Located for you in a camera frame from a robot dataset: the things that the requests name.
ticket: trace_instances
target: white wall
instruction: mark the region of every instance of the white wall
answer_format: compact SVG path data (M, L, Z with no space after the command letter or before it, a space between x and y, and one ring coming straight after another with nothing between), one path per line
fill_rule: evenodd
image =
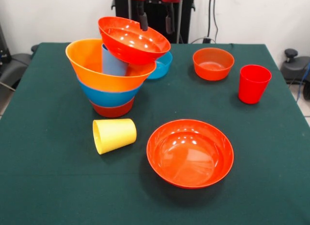
M195 0L189 41L208 30L209 0ZM216 0L218 43L266 44L278 66L292 47L310 56L310 0ZM214 38L215 27L211 30Z
M99 37L97 19L115 15L112 0L0 0L0 23L11 52L40 42ZM265 43L276 63L287 47L310 55L310 0L217 0L218 43ZM189 41L207 34L208 0L195 0Z

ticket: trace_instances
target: bowl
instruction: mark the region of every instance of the bowl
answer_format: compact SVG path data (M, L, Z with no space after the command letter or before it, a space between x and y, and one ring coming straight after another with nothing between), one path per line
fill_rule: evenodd
M172 62L171 52L167 52L164 56L160 57L156 61L156 69L147 79L159 79L165 76L170 68Z
M229 52L215 47L202 48L193 55L196 74L209 81L218 81L227 77L234 64Z
M142 86L140 85L133 90L124 92L105 92L88 87L83 84L79 78L77 79L88 99L94 104L103 107L116 107L128 103Z
M101 39L74 41L66 48L66 55L80 81L88 87L106 92L136 89L155 70L156 62L145 65L130 64L125 76L102 73Z
M199 189L223 179L233 165L233 149L216 127L198 120L175 120L160 126L147 143L147 159L167 182Z
M94 104L92 101L91 104L93 106L93 109L101 116L107 117L107 118L117 118L120 116L123 116L127 114L134 103L135 97L133 97L128 103L121 105L121 106L116 106L116 107L103 107Z
M136 21L121 17L103 17L98 21L103 43L112 55L132 64L148 64L165 55L169 41L158 31L140 29Z

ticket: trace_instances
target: blue cup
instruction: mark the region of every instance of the blue cup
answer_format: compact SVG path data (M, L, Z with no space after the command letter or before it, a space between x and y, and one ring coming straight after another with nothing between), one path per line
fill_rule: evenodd
M105 92L90 88L84 85L79 78L77 79L88 99L94 104L103 107L116 107L128 103L138 93L142 86L141 84L133 90L124 92Z
M167 74L172 62L171 52L167 52L164 56L156 60L156 69L149 75L147 79L158 79Z
M105 45L102 45L102 73L114 76L125 76L128 63L114 57Z

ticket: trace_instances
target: plastic cup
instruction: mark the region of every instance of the plastic cup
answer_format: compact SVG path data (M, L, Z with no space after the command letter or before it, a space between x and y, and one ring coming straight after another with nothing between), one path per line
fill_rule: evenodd
M137 139L137 129L131 119L94 120L93 138L101 155L134 143Z
M114 76L125 76L128 63L114 57L105 45L102 45L102 73Z
M167 52L164 56L156 60L156 69L149 75L147 79L159 79L165 76L170 68L172 62L171 52Z
M271 77L271 72L262 66L244 66L240 71L239 99L246 104L258 103Z

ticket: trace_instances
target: stacked bowls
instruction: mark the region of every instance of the stacked bowls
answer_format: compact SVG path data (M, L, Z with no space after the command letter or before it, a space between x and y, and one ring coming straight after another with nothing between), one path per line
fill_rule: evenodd
M82 90L101 116L128 113L144 80L156 69L156 59L170 49L160 33L137 27L139 23L129 19L101 18L102 39L78 40L66 48Z

